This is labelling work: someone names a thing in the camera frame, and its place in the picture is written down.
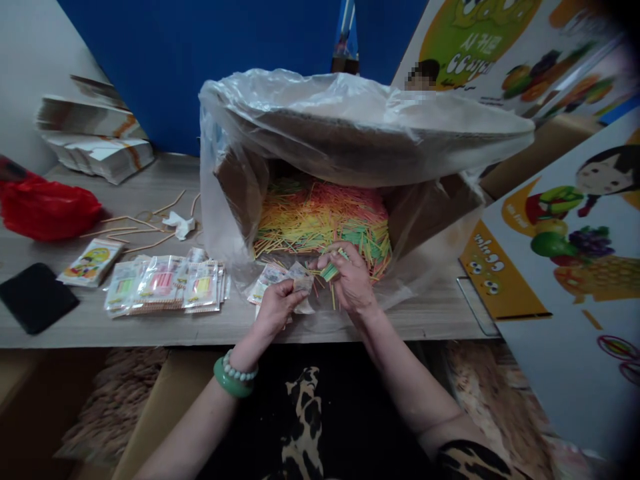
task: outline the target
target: green bangle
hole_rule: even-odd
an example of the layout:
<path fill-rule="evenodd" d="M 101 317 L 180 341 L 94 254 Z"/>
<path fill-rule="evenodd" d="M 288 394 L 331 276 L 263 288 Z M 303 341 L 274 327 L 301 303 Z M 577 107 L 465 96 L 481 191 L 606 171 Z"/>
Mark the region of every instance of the green bangle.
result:
<path fill-rule="evenodd" d="M 222 365 L 222 357 L 218 358 L 213 366 L 213 374 L 216 380 L 224 390 L 228 392 L 232 397 L 247 398 L 253 392 L 253 382 L 250 385 L 246 385 L 240 380 L 236 380 L 228 376 L 225 373 L 225 368 Z"/>

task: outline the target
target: beaded bracelet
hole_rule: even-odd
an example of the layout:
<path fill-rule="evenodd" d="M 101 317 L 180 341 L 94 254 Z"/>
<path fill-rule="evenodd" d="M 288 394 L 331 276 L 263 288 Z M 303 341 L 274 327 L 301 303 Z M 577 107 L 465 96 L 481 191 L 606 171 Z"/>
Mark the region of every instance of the beaded bracelet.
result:
<path fill-rule="evenodd" d="M 253 392 L 252 383 L 242 383 L 240 380 L 236 380 L 225 373 L 225 369 L 222 365 L 222 357 L 218 358 L 215 362 L 215 365 L 213 366 L 213 374 L 220 386 L 236 398 L 246 398 L 250 396 L 251 392 Z"/>
<path fill-rule="evenodd" d="M 250 373 L 244 373 L 244 372 L 241 372 L 240 370 L 236 370 L 229 364 L 229 357 L 231 356 L 232 351 L 233 349 L 229 350 L 225 355 L 225 357 L 222 359 L 222 365 L 224 366 L 225 373 L 228 374 L 231 378 L 234 378 L 236 380 L 240 380 L 240 381 L 253 380 L 255 376 L 258 374 L 258 367 L 256 367 L 255 370 Z"/>

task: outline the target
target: toothpick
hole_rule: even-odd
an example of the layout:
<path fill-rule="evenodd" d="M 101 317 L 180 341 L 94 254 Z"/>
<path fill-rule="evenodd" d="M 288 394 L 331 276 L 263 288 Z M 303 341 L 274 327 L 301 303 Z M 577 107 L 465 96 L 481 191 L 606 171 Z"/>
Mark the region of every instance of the toothpick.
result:
<path fill-rule="evenodd" d="M 100 230 L 98 232 L 85 233 L 84 235 L 80 235 L 78 238 L 92 237 L 94 235 L 100 235 L 101 233 L 109 233 L 110 231 L 118 231 L 118 230 L 136 230 L 136 228 L 135 227 L 120 227 L 120 228 L 116 228 L 116 229 Z"/>
<path fill-rule="evenodd" d="M 148 227 L 150 227 L 150 228 L 152 228 L 152 229 L 154 229 L 154 230 L 156 230 L 156 231 L 164 231 L 164 230 L 162 230 L 162 229 L 159 229 L 158 227 L 154 227 L 154 226 L 153 226 L 152 224 L 150 224 L 150 223 L 147 223 L 147 222 L 142 221 L 142 220 L 138 220 L 137 218 L 133 218 L 133 217 L 127 217 L 127 218 L 128 218 L 129 220 L 133 220 L 134 222 L 141 223 L 142 225 L 146 225 L 146 226 L 148 226 Z"/>
<path fill-rule="evenodd" d="M 191 218 L 193 218 L 193 212 L 195 211 L 195 203 L 198 201 L 198 198 L 200 198 L 199 193 L 195 196 L 195 198 L 193 199 L 193 203 L 191 204 Z"/>
<path fill-rule="evenodd" d="M 129 218 L 129 217 L 127 217 L 126 215 L 124 217 L 114 217 L 112 219 L 101 220 L 100 223 L 107 223 L 107 222 L 116 221 L 116 220 L 124 220 L 126 218 Z"/>
<path fill-rule="evenodd" d="M 160 245 L 162 242 L 166 242 L 167 240 L 169 240 L 171 237 L 174 237 L 175 233 L 172 233 L 170 236 L 163 238 L 160 241 L 157 241 L 156 243 L 154 243 L 153 245 L 147 245 L 146 247 L 140 247 L 140 248 L 136 248 L 136 249 L 131 249 L 131 250 L 125 250 L 125 253 L 131 253 L 131 252 L 135 252 L 135 251 L 140 251 L 140 250 L 146 250 L 146 249 L 150 249 L 150 248 L 154 248 L 157 247 L 158 245 Z"/>
<path fill-rule="evenodd" d="M 178 195 L 178 198 L 176 198 L 175 202 L 168 204 L 166 207 L 162 207 L 160 210 L 156 210 L 155 212 L 152 212 L 154 215 L 157 215 L 158 213 L 162 212 L 162 210 L 166 210 L 168 208 L 171 208 L 172 206 L 174 206 L 176 203 L 178 203 L 180 201 L 180 199 L 182 198 L 182 196 L 185 194 L 186 190 L 182 190 L 182 192 L 180 193 L 180 195 Z"/>
<path fill-rule="evenodd" d="M 107 235 L 107 238 L 108 238 L 109 240 L 116 240 L 116 241 L 118 241 L 118 242 L 122 242 L 122 243 L 131 243 L 129 240 L 119 239 L 119 238 L 117 238 L 117 237 L 112 237 L 112 236 L 110 236 L 110 235 Z"/>
<path fill-rule="evenodd" d="M 146 232 L 150 232 L 150 231 L 152 231 L 152 232 L 157 232 L 157 231 L 158 231 L 158 229 L 153 229 L 153 230 L 136 230 L 136 231 L 132 231 L 132 232 L 116 233 L 116 235 L 117 235 L 118 237 L 121 237 L 122 235 L 133 235 L 133 234 L 135 234 L 135 233 L 146 233 Z"/>

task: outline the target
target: poster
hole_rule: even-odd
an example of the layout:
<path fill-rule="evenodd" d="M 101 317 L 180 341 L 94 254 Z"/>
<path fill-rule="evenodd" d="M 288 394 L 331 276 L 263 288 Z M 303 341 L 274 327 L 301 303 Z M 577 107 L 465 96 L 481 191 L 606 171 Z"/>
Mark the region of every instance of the poster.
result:
<path fill-rule="evenodd" d="M 631 46 L 623 43 L 582 73 L 566 92 L 536 115 L 551 118 L 559 113 L 574 113 L 600 119 L 640 92 L 640 75 L 635 67 Z"/>
<path fill-rule="evenodd" d="M 430 0 L 392 86 L 520 115 L 617 34 L 595 0 Z"/>
<path fill-rule="evenodd" d="M 488 207 L 460 258 L 556 432 L 614 460 L 640 405 L 639 115 Z"/>

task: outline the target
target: black phone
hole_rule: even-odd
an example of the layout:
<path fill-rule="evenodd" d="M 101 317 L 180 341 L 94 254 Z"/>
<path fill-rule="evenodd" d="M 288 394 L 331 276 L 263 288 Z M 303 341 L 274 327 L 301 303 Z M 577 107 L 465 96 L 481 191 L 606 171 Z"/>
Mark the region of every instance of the black phone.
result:
<path fill-rule="evenodd" d="M 44 263 L 34 263 L 0 284 L 0 300 L 30 335 L 46 330 L 80 304 Z"/>

